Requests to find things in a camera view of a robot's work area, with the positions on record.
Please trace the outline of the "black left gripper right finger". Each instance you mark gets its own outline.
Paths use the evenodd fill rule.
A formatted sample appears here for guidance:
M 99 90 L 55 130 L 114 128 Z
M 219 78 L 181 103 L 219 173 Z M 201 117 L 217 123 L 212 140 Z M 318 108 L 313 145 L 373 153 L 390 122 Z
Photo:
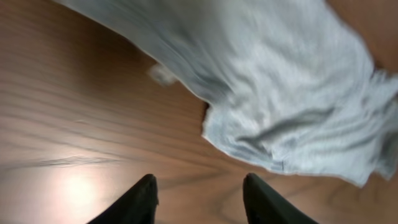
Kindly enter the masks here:
M 249 224 L 317 224 L 254 173 L 244 178 L 243 201 Z

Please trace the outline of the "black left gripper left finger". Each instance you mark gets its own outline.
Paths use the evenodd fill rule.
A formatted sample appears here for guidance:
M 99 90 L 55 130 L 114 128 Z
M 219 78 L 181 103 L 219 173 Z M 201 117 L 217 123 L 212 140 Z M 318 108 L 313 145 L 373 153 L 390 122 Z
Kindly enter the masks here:
M 154 224 L 158 204 L 156 178 L 147 174 L 88 224 Z

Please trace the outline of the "light blue t-shirt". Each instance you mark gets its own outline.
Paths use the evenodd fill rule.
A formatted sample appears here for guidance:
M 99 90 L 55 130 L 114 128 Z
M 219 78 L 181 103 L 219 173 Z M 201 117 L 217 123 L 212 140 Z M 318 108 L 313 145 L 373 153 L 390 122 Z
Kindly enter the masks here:
M 363 186 L 397 167 L 397 78 L 319 0 L 64 0 L 209 104 L 203 137 L 279 174 Z

